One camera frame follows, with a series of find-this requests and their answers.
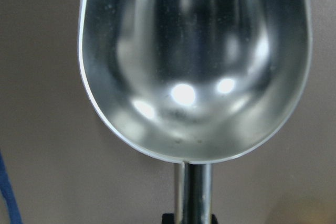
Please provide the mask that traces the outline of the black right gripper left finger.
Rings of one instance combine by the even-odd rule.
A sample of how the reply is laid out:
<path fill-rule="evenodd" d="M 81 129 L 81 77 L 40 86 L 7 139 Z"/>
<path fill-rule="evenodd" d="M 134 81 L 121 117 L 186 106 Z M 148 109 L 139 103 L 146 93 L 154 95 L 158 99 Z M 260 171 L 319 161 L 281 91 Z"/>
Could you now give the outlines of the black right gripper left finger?
<path fill-rule="evenodd" d="M 162 215 L 161 224 L 175 224 L 174 213 L 164 213 Z"/>

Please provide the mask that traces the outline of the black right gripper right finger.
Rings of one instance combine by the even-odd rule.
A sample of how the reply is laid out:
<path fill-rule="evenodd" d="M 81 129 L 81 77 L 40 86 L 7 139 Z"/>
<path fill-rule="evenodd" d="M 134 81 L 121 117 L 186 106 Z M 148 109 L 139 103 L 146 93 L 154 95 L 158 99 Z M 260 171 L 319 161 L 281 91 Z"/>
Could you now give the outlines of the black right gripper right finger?
<path fill-rule="evenodd" d="M 211 224 L 217 224 L 217 218 L 214 214 L 211 216 Z"/>

